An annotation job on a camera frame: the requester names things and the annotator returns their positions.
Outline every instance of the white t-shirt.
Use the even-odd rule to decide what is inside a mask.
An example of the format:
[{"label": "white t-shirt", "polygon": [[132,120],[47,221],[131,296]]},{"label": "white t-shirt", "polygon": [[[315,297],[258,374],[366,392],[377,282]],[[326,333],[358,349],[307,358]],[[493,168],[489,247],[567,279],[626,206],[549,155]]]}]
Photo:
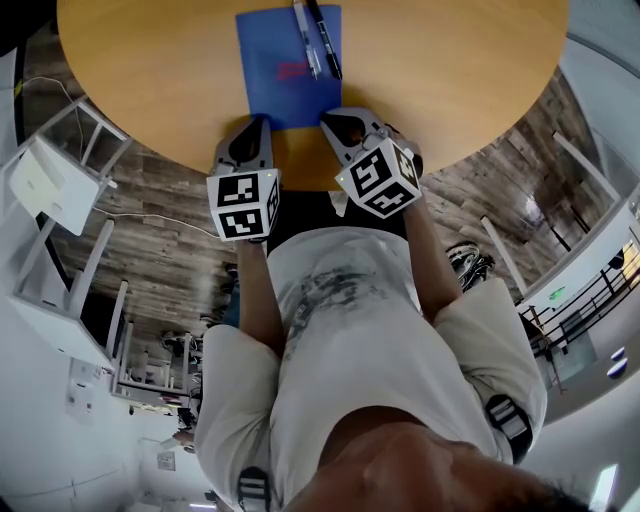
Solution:
[{"label": "white t-shirt", "polygon": [[268,263],[288,332],[282,362],[230,326],[204,339],[196,453],[230,505],[239,473],[265,447],[274,496],[286,505],[316,472],[336,423],[364,407],[401,409],[447,439],[512,462],[480,398],[506,394],[537,436],[546,390],[502,281],[473,288],[431,325],[419,311],[408,244],[396,235],[310,231]]}]

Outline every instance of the forearm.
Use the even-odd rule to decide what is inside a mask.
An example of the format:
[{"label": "forearm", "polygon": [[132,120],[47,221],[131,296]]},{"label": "forearm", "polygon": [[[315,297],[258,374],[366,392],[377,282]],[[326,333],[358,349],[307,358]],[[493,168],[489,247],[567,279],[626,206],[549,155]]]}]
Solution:
[{"label": "forearm", "polygon": [[236,244],[240,278],[240,330],[282,357],[285,345],[280,308],[262,247]]},{"label": "forearm", "polygon": [[462,296],[462,288],[440,242],[426,201],[413,202],[404,210],[403,216],[418,300],[424,317],[433,322],[441,309]]}]

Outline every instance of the pen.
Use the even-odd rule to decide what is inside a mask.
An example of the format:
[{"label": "pen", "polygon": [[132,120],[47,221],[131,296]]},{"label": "pen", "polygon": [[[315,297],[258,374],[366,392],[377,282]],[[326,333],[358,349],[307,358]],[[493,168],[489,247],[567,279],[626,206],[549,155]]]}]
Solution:
[{"label": "pen", "polygon": [[307,17],[304,12],[304,6],[302,5],[300,0],[293,0],[293,10],[296,13],[298,27],[300,28],[300,33],[302,34],[302,41],[304,42],[304,49],[307,53],[307,61],[309,62],[309,67],[311,68],[311,74],[313,75],[313,78],[317,80],[318,75],[320,75],[320,71],[322,71],[322,68],[320,67],[318,54],[316,53],[313,46],[311,46],[311,40],[309,39],[309,25],[307,24]]},{"label": "pen", "polygon": [[317,0],[307,0],[307,7],[311,11],[311,16],[313,16],[316,25],[318,25],[318,30],[320,30],[320,37],[322,38],[322,42],[324,43],[324,47],[327,51],[327,62],[329,62],[329,68],[331,68],[331,74],[334,78],[338,80],[342,80],[342,70],[340,69],[340,63],[338,62],[338,56],[336,55],[335,50],[333,49],[333,45],[331,44],[331,39],[329,39],[329,33],[327,32],[327,25],[324,22],[324,18],[322,17],[322,12],[320,11],[320,7],[318,6]]}]

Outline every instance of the shoulder strap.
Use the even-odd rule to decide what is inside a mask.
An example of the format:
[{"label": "shoulder strap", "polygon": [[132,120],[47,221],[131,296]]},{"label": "shoulder strap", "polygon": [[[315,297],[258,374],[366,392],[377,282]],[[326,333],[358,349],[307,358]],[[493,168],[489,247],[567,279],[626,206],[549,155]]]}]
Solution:
[{"label": "shoulder strap", "polygon": [[269,421],[262,423],[249,464],[238,476],[238,505],[244,512],[271,512]]},{"label": "shoulder strap", "polygon": [[243,469],[238,477],[238,504],[244,512],[270,512],[269,475],[257,466]]},{"label": "shoulder strap", "polygon": [[533,430],[527,413],[507,395],[495,395],[485,406],[493,428],[509,441],[513,463],[519,464],[533,443]]}]

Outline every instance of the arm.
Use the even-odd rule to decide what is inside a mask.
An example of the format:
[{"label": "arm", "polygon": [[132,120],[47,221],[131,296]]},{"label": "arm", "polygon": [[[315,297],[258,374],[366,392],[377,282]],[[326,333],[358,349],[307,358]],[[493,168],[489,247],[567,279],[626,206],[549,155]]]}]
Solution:
[{"label": "arm", "polygon": [[501,279],[489,279],[443,309],[434,328],[455,354],[483,404],[507,395],[529,416],[537,437],[547,390],[513,300]]},{"label": "arm", "polygon": [[240,277],[240,330],[282,357],[285,346],[280,308],[262,246],[237,242]]},{"label": "arm", "polygon": [[414,201],[403,215],[418,300],[422,314],[433,323],[441,309],[462,296],[462,288],[438,238],[426,201]]},{"label": "arm", "polygon": [[235,327],[216,325],[204,336],[194,444],[204,474],[229,505],[238,502],[242,470],[270,467],[269,417],[279,370],[269,347]]}]

